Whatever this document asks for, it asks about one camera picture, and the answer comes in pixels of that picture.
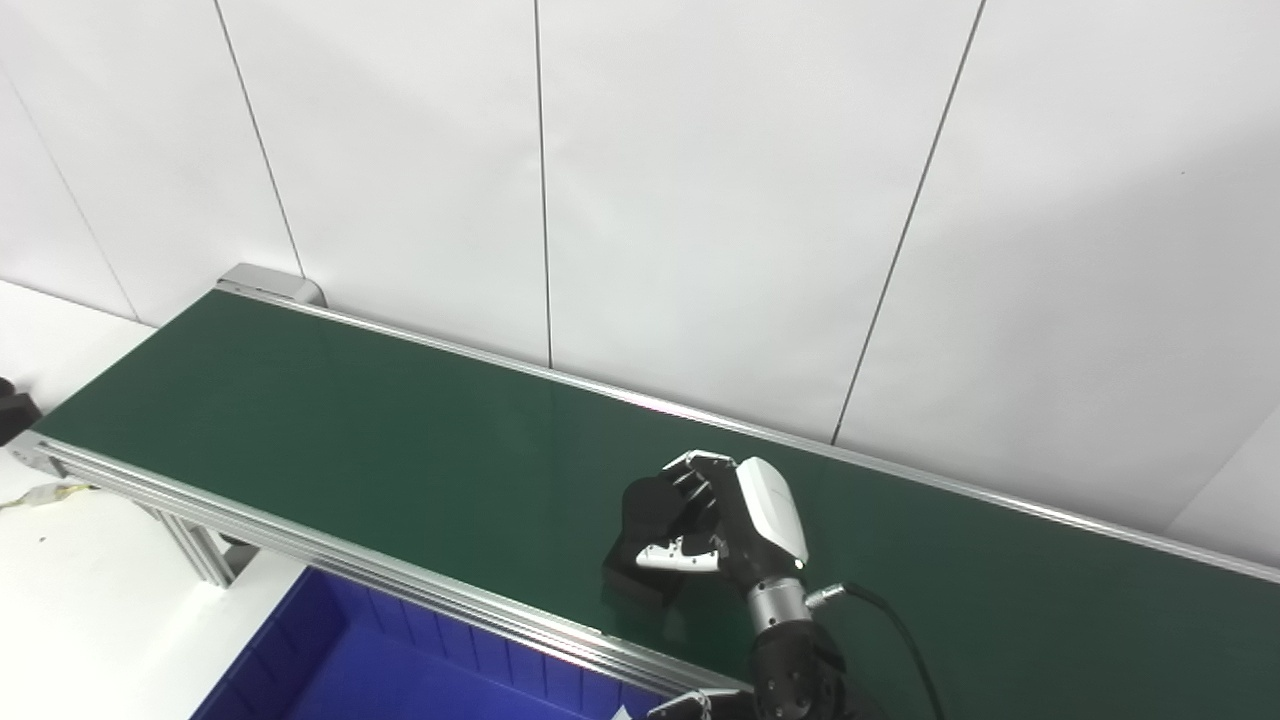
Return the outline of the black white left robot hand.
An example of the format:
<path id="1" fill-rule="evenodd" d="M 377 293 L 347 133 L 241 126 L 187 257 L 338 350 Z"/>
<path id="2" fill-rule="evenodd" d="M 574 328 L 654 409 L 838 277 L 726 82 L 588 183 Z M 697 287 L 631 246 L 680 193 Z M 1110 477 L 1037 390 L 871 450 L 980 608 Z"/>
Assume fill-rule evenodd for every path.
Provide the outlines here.
<path id="1" fill-rule="evenodd" d="M 749 691 L 695 689 L 650 708 L 643 719 L 755 719 L 755 700 Z"/>

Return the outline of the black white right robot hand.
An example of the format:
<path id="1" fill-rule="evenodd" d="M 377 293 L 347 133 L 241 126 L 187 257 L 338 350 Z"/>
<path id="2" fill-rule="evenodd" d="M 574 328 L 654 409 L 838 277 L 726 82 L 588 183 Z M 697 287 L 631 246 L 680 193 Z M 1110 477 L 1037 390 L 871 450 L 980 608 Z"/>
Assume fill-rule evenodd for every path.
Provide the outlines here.
<path id="1" fill-rule="evenodd" d="M 799 579 L 809 551 L 782 474 L 762 457 L 690 450 L 623 496 L 623 556 L 637 569 L 716 574 L 749 592 Z"/>

